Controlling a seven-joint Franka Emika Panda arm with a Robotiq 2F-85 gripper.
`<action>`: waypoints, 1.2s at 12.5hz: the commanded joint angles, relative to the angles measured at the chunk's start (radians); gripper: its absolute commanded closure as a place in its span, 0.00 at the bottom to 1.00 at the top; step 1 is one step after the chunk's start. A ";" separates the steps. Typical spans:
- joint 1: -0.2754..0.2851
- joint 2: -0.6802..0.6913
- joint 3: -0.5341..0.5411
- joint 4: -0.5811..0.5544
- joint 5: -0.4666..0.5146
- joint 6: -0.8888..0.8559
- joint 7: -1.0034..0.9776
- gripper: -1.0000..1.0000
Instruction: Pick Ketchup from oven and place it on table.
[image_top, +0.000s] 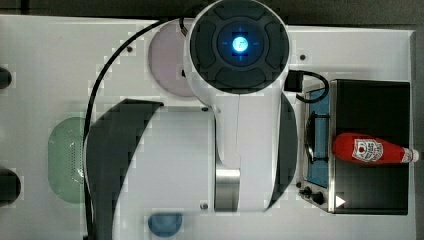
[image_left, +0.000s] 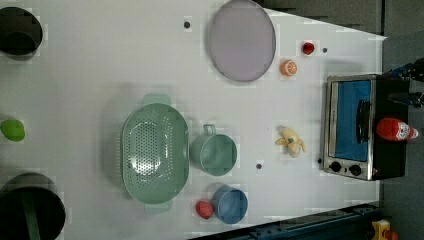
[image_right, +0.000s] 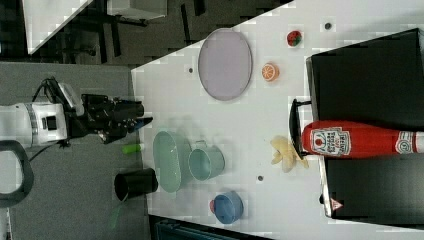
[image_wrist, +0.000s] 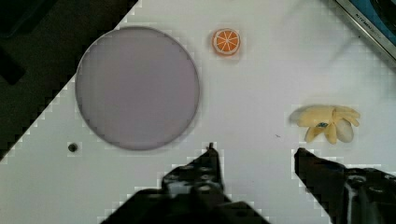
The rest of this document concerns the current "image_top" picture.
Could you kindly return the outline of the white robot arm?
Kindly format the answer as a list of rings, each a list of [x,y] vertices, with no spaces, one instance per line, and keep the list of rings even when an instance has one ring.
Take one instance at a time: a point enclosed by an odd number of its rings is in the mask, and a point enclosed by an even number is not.
[[[217,0],[189,27],[196,108],[125,99],[84,136],[85,240],[178,238],[196,215],[268,210],[293,178],[290,40],[257,0]]]

